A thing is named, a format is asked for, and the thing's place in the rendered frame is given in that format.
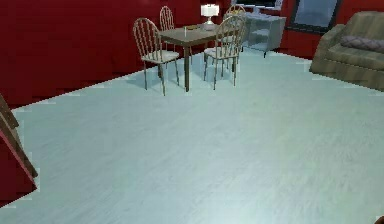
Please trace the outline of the beige spindle-back chair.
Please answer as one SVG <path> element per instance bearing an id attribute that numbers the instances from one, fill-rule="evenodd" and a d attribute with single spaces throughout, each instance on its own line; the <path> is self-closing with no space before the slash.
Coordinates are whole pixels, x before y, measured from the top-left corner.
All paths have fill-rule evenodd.
<path id="1" fill-rule="evenodd" d="M 243 6 L 232 5 L 224 14 L 225 17 L 230 16 L 243 16 L 246 13 Z"/>
<path id="2" fill-rule="evenodd" d="M 163 6 L 160 10 L 160 28 L 162 31 L 175 28 L 173 12 L 168 6 Z"/>
<path id="3" fill-rule="evenodd" d="M 133 35 L 140 59 L 143 62 L 143 69 L 146 70 L 146 63 L 153 63 L 157 66 L 162 92 L 163 95 L 166 95 L 163 65 L 169 62 L 177 64 L 180 54 L 163 49 L 160 31 L 148 18 L 141 17 L 134 21 Z"/>
<path id="4" fill-rule="evenodd" d="M 212 48 L 203 51 L 204 76 L 206 79 L 208 59 L 211 58 L 215 64 L 213 76 L 213 89 L 216 89 L 218 62 L 232 59 L 233 84 L 236 84 L 237 60 L 242 48 L 246 21 L 243 16 L 230 16 L 215 29 L 215 40 Z"/>

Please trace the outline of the brown wooden dining table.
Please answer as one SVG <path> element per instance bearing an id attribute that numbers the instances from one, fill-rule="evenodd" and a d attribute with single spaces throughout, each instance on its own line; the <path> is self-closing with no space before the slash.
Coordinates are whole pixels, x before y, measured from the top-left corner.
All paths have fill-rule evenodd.
<path id="1" fill-rule="evenodd" d="M 207 30 L 200 24 L 197 29 L 176 28 L 160 32 L 160 37 L 171 44 L 184 48 L 184 86 L 185 91 L 190 90 L 190 48 L 192 46 L 206 44 L 215 39 L 215 31 L 218 25 L 212 25 Z"/>

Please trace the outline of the white table lamp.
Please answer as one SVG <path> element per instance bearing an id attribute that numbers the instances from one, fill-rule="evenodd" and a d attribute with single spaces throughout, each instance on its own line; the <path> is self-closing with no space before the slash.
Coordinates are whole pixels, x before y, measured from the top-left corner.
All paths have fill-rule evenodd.
<path id="1" fill-rule="evenodd" d="M 220 7 L 215 4 L 205 4 L 202 5 L 200 8 L 200 14 L 203 17 L 207 18 L 207 21 L 202 24 L 202 27 L 205 30 L 213 30 L 214 29 L 214 23 L 212 21 L 212 18 L 214 16 L 218 16 L 220 11 Z"/>

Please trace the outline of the grey glass-front cabinet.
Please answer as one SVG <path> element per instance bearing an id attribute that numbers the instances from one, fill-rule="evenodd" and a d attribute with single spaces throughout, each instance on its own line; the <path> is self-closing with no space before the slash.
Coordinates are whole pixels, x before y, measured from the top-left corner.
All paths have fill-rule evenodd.
<path id="1" fill-rule="evenodd" d="M 265 57 L 280 47 L 285 23 L 285 17 L 247 13 L 242 46 L 261 51 Z"/>

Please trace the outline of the brown striped sofa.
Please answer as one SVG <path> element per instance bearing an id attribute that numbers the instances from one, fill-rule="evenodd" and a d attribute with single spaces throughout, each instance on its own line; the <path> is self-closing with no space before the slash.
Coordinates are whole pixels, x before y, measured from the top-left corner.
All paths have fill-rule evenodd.
<path id="1" fill-rule="evenodd" d="M 344 47 L 343 36 L 384 40 L 384 12 L 357 12 L 325 33 L 309 71 L 384 92 L 384 54 Z"/>

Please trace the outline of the grey purple cushion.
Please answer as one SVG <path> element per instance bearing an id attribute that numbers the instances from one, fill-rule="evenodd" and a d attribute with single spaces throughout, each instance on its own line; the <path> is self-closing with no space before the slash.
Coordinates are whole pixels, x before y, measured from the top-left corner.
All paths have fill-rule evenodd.
<path id="1" fill-rule="evenodd" d="M 384 40 L 369 39 L 358 36 L 343 36 L 340 44 L 344 47 L 373 51 L 384 54 Z"/>

